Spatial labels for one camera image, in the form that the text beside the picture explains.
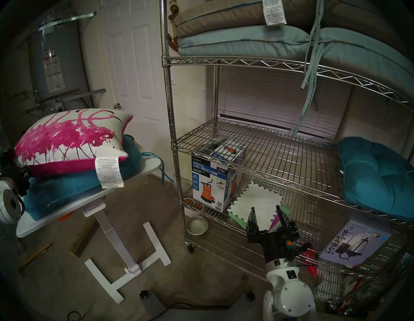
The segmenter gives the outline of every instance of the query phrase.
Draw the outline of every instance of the white door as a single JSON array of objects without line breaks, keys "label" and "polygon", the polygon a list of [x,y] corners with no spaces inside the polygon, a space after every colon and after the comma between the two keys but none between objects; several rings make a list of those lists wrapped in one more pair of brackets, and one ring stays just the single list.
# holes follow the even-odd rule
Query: white door
[{"label": "white door", "polygon": [[134,115],[125,133],[145,151],[160,156],[173,178],[159,1],[105,0],[103,5],[102,29],[114,98],[122,110]]}]

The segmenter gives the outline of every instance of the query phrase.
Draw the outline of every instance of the light blue cushion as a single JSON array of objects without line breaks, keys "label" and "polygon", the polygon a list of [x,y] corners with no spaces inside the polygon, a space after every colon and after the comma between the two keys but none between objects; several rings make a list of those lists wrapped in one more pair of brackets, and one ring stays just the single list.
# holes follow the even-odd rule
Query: light blue cushion
[{"label": "light blue cushion", "polygon": [[[134,142],[123,136],[123,149],[128,158],[119,164],[123,180],[130,178],[138,169],[141,154]],[[80,197],[87,191],[101,191],[96,171],[70,173],[30,179],[30,189],[24,197],[26,212],[36,221]]]},{"label": "light blue cushion", "polygon": [[181,56],[250,56],[304,60],[309,35],[292,26],[249,26],[178,38]]},{"label": "light blue cushion", "polygon": [[348,203],[414,220],[414,169],[407,160],[361,137],[344,138],[338,151]]},{"label": "light blue cushion", "polygon": [[321,65],[353,72],[414,97],[414,66],[390,46],[341,28],[321,29],[319,42],[324,43]]}]

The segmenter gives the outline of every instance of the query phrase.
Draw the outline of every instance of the table leg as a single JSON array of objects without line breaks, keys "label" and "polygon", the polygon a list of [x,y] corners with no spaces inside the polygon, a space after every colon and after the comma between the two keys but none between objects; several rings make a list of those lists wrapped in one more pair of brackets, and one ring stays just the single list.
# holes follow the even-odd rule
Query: table leg
[{"label": "table leg", "polygon": [[128,268],[125,268],[125,275],[120,277],[114,283],[109,283],[106,277],[102,272],[96,267],[91,259],[85,262],[85,265],[88,267],[89,271],[93,276],[98,280],[99,284],[108,292],[108,294],[115,300],[116,303],[121,303],[124,298],[119,294],[118,289],[123,287],[125,284],[133,280],[135,277],[141,274],[142,271],[149,268],[153,263],[155,263],[159,258],[161,259],[164,266],[167,266],[171,263],[170,258],[165,252],[164,247],[156,236],[152,226],[149,222],[144,223],[145,231],[148,234],[149,239],[151,240],[155,252],[150,255],[147,259],[142,261],[140,264],[137,264],[132,259],[131,255],[128,253],[127,249],[119,239],[114,228],[110,224],[108,217],[105,215],[103,210],[95,213],[95,217],[98,220],[99,224],[102,226],[103,231],[105,232],[108,239],[111,241],[112,245],[118,251],[122,259],[127,263]]}]

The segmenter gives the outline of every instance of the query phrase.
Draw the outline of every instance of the cushion tag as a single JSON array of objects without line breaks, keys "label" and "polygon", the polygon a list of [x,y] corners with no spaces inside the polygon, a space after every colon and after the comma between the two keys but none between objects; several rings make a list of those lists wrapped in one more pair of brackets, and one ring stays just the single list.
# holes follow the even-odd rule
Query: cushion tag
[{"label": "cushion tag", "polygon": [[95,158],[95,169],[102,188],[124,187],[118,157]]},{"label": "cushion tag", "polygon": [[262,0],[263,13],[265,15],[266,25],[279,26],[286,24],[282,0]]}]

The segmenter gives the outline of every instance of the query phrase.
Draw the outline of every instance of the black knob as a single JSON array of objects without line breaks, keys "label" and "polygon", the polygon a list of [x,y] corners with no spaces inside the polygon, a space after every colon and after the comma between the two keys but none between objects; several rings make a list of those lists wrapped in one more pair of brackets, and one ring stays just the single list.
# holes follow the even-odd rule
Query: black knob
[{"label": "black knob", "polygon": [[253,302],[256,299],[256,296],[253,292],[246,293],[246,300]]},{"label": "black knob", "polygon": [[146,300],[149,298],[149,292],[147,290],[142,290],[140,293],[141,300]]}]

